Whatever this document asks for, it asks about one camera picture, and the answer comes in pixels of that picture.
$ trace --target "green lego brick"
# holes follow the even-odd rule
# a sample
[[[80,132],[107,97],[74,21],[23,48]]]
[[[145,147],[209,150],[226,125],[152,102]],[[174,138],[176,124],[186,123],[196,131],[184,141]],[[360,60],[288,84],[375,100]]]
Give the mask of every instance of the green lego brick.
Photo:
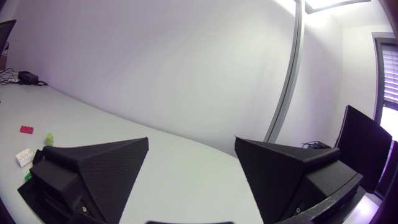
[[[29,172],[29,173],[27,173],[27,175],[25,176],[25,181],[30,180],[30,178],[32,178],[32,174],[30,174],[30,172]]]
[[[52,146],[54,144],[54,137],[51,133],[47,133],[45,136],[45,145]]]

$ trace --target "window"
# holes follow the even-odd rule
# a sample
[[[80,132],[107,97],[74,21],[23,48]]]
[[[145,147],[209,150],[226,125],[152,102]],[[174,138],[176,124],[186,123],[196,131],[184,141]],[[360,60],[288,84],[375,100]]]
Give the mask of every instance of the window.
[[[375,121],[398,140],[398,46],[395,39],[376,38],[378,67]]]
[[[381,45],[384,64],[384,106],[398,110],[398,47]]]

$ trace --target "black power adapter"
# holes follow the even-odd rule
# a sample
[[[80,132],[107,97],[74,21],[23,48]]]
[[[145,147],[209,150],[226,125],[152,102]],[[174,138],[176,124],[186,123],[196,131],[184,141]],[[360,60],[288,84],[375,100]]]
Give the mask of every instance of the black power adapter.
[[[35,85],[39,82],[39,78],[37,75],[34,75],[27,71],[18,72],[18,79],[22,84],[25,85]]]

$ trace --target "white wall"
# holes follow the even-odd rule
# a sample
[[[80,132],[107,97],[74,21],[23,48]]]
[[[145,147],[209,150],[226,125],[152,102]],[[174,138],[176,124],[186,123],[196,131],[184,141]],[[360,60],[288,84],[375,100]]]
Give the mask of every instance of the white wall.
[[[14,18],[20,0],[7,0],[0,11],[0,22],[8,21]]]
[[[377,62],[372,32],[392,32],[392,29],[390,25],[343,29],[344,75],[330,141],[335,142],[340,133],[347,105],[373,118],[376,103]]]
[[[294,26],[270,0],[36,0],[15,17],[10,67],[231,155],[234,134],[265,136]]]
[[[278,144],[329,139],[343,76],[343,31],[327,11],[305,16],[302,61]]]

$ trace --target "ceiling light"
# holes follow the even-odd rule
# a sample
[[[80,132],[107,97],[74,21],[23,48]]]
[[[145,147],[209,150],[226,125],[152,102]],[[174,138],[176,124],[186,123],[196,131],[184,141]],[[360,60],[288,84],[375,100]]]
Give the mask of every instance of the ceiling light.
[[[347,0],[305,0],[313,9],[332,6],[336,3],[346,2]]]
[[[371,0],[305,0],[305,11],[310,14],[336,6],[369,1]]]

